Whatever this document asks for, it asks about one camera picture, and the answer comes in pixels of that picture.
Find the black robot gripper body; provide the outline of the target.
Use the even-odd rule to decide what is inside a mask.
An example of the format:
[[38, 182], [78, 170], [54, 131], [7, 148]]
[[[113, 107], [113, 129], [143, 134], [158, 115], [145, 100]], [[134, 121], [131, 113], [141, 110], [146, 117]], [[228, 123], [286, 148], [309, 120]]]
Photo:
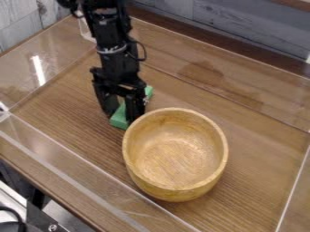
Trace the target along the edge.
[[93, 67], [94, 87], [99, 99], [113, 96], [134, 95], [145, 99], [146, 82], [139, 77], [141, 63], [146, 58], [138, 56], [135, 44], [122, 44], [114, 47], [97, 47], [101, 67]]

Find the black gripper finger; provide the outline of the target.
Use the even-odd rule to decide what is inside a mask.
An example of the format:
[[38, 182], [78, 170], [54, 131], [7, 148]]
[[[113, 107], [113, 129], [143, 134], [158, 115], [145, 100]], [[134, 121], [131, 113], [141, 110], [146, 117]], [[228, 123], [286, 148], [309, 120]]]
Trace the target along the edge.
[[101, 85], [95, 85], [95, 93], [101, 108], [110, 118], [121, 106], [118, 95]]
[[126, 104], [126, 119], [134, 122], [146, 112], [146, 95], [129, 94], [125, 98]]

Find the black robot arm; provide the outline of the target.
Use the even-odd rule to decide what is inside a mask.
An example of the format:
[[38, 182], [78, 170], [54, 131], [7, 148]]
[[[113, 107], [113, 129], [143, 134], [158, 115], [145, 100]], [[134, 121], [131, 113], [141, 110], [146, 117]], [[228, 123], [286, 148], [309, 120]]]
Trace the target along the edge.
[[131, 124], [146, 112], [146, 82], [141, 79], [141, 42], [130, 35], [131, 17], [123, 0], [57, 0], [71, 14], [86, 20], [101, 67], [93, 67], [94, 88], [102, 110], [111, 117], [125, 101], [125, 118]]

